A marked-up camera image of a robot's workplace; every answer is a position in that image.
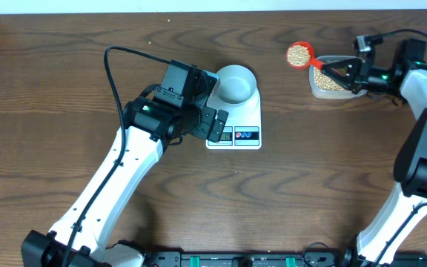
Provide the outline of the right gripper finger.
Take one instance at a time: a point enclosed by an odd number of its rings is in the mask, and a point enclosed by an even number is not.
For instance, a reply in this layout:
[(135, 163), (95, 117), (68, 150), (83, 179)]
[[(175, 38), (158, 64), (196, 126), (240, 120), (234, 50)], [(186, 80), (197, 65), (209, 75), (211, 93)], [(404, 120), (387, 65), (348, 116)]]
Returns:
[(346, 90), (360, 91), (358, 76), (361, 67), (361, 63), (329, 63), (322, 66), (321, 72)]
[(355, 56), (321, 56), (320, 61), (325, 65), (359, 66), (362, 64), (362, 59), (359, 59)]

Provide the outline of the red plastic measuring scoop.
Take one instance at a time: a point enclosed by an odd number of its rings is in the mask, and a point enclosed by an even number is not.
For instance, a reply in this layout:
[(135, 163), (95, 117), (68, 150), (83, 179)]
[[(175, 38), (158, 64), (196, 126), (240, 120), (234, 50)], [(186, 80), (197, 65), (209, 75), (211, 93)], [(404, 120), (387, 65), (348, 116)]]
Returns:
[(314, 49), (308, 42), (294, 42), (287, 49), (286, 59), (288, 64), (295, 69), (302, 70), (310, 66), (322, 70), (323, 62), (316, 59)]

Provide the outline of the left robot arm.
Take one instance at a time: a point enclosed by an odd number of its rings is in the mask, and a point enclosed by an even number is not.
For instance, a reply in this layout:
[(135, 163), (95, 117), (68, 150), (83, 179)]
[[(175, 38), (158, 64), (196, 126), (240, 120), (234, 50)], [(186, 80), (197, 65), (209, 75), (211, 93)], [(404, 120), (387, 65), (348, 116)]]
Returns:
[(217, 142), (228, 112), (208, 107), (220, 77), (172, 60), (161, 83), (147, 86), (122, 111), (122, 126), (97, 172), (47, 234), (32, 230), (21, 245), (25, 266), (142, 266), (126, 243), (108, 245), (129, 199), (169, 145), (185, 135)]

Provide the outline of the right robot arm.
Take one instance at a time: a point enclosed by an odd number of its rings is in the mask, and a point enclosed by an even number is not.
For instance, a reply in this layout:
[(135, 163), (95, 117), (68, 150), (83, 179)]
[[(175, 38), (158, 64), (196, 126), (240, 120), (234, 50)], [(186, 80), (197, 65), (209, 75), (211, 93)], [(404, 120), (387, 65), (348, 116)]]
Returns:
[(321, 66), (323, 74), (353, 93), (366, 90), (403, 100), (416, 119), (395, 159), (388, 199), (355, 237), (342, 266), (390, 266), (401, 243), (427, 215), (426, 42), (402, 41), (390, 68), (374, 65), (374, 48), (382, 42), (382, 36), (358, 36), (355, 57)]

